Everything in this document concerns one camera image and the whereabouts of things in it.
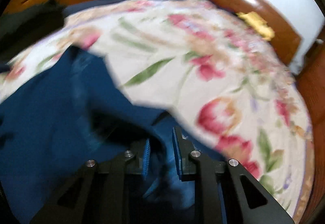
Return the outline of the floral bed blanket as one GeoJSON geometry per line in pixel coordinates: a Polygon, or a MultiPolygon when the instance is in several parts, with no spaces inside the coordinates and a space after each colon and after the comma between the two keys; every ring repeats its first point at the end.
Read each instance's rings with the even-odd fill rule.
{"type": "Polygon", "coordinates": [[[272,46],[208,0],[125,0],[82,10],[1,74],[1,104],[76,46],[102,58],[116,89],[168,111],[200,151],[236,159],[294,222],[313,181],[312,125],[272,46]]]}

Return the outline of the navy blue suit jacket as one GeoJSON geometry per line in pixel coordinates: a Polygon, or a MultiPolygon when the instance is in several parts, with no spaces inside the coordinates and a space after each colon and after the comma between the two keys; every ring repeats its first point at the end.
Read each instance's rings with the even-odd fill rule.
{"type": "Polygon", "coordinates": [[[1,104],[1,223],[31,223],[89,160],[151,146],[148,187],[123,208],[122,223],[198,223],[194,182],[176,173],[172,145],[183,126],[160,108],[131,104],[102,58],[72,46],[1,104]]]}

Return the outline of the wooden bed headboard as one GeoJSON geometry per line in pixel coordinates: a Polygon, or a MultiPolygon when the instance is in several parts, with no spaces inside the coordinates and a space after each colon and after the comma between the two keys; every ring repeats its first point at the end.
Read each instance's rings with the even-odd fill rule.
{"type": "Polygon", "coordinates": [[[279,59],[289,65],[297,52],[302,37],[284,16],[266,0],[211,0],[229,12],[256,12],[274,31],[270,41],[279,59]]]}

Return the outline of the yellow plush toy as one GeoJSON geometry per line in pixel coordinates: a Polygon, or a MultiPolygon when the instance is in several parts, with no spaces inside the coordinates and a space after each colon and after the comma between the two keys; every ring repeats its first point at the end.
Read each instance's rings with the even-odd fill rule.
{"type": "Polygon", "coordinates": [[[274,38],[274,30],[268,25],[267,21],[260,17],[256,12],[238,12],[236,15],[248,26],[259,33],[262,36],[263,40],[271,41],[274,38]]]}

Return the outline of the wooden louvered wardrobe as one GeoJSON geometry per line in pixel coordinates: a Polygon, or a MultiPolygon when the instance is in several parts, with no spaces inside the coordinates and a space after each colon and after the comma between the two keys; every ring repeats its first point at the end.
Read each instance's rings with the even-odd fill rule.
{"type": "Polygon", "coordinates": [[[314,178],[301,223],[324,223],[324,48],[316,53],[297,78],[297,89],[309,111],[314,149],[314,178]]]}

